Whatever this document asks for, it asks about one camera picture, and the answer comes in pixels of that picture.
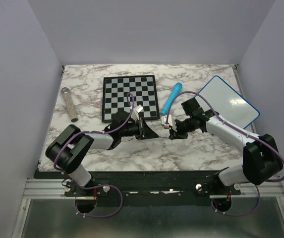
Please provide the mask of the blue framed whiteboard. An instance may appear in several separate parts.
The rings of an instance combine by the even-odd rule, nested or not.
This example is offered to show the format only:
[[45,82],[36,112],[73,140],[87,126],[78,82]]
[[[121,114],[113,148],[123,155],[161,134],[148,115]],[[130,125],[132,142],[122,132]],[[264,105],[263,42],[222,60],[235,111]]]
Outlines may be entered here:
[[243,129],[260,116],[260,112],[252,104],[217,75],[213,76],[198,94],[226,120]]

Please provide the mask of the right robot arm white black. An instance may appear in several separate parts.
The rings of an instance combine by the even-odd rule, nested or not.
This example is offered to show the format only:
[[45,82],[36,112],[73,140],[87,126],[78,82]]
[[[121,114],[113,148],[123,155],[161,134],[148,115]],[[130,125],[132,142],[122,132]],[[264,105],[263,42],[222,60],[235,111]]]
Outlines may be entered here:
[[187,119],[180,121],[166,114],[162,125],[170,130],[170,139],[186,139],[188,133],[200,129],[217,136],[242,154],[242,164],[225,168],[212,180],[211,188],[216,194],[223,194],[236,183],[260,185],[283,169],[276,142],[272,136],[259,136],[225,120],[216,111],[204,111],[195,98],[181,104]]

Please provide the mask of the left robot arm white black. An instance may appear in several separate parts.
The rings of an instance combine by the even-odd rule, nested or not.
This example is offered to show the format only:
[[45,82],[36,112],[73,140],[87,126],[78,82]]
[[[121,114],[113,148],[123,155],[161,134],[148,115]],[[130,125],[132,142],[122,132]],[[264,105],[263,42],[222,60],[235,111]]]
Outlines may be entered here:
[[83,167],[82,161],[90,149],[112,150],[123,137],[134,136],[137,140],[154,139],[155,133],[142,117],[132,119],[125,111],[117,112],[112,123],[105,127],[104,132],[92,131],[85,133],[76,125],[70,124],[47,147],[45,155],[61,171],[76,182],[76,190],[83,196],[93,190],[91,174]]

